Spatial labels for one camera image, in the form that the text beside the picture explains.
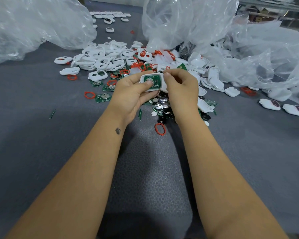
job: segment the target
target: fingernail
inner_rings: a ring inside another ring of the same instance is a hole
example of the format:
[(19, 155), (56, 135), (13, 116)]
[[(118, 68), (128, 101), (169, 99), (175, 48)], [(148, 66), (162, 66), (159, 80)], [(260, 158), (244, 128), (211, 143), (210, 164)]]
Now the fingernail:
[(147, 84), (153, 85), (153, 82), (151, 80), (146, 81)]

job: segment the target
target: left hand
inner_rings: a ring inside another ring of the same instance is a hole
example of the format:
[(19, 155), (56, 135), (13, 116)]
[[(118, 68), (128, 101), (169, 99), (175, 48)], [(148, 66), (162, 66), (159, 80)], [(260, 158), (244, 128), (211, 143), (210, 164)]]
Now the left hand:
[(139, 84), (141, 76), (150, 73), (153, 72), (140, 72), (127, 76), (116, 83), (113, 96), (107, 109), (121, 116), (125, 125), (131, 123), (137, 110), (144, 102), (154, 98), (159, 93), (159, 90), (145, 92), (153, 85), (151, 81)]

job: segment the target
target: person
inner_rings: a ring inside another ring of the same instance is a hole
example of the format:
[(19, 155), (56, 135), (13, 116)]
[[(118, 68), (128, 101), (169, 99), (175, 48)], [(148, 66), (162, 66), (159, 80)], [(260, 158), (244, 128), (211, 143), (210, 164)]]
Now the person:
[[(7, 239), (96, 237), (124, 131), (139, 107), (158, 94), (145, 92), (151, 81), (139, 83), (141, 75), (150, 72), (117, 82), (108, 107), (82, 145), (21, 216)], [(287, 239), (201, 120), (196, 78), (183, 69), (170, 69), (164, 71), (164, 80), (207, 237)]]

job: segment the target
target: patterned gray fabric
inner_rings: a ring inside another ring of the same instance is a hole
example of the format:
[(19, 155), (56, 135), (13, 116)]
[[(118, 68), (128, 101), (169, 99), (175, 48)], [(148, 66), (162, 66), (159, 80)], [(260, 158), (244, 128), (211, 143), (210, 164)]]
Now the patterned gray fabric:
[[(89, 10), (130, 12), (114, 34), (101, 20), (95, 42), (107, 37), (143, 42), (142, 9), (87, 1)], [(79, 51), (45, 43), (25, 60), (0, 65), (0, 238), (69, 159), (107, 106), (84, 97), (101, 92), (81, 71), (61, 76), (56, 57)], [(208, 90), (219, 103), (210, 130), (282, 227), (299, 233), (299, 117), (265, 110), (264, 95), (235, 98)], [(56, 109), (52, 119), (48, 119)], [(154, 130), (149, 106), (128, 126), (115, 168), (100, 238), (203, 237), (181, 134), (173, 122)]]

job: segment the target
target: right hand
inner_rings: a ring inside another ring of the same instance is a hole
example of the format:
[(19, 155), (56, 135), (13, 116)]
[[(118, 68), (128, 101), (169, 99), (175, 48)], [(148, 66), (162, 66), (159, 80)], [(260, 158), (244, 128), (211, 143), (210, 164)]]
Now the right hand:
[(183, 69), (168, 69), (164, 71), (164, 80), (176, 122), (181, 125), (199, 115), (197, 79)]

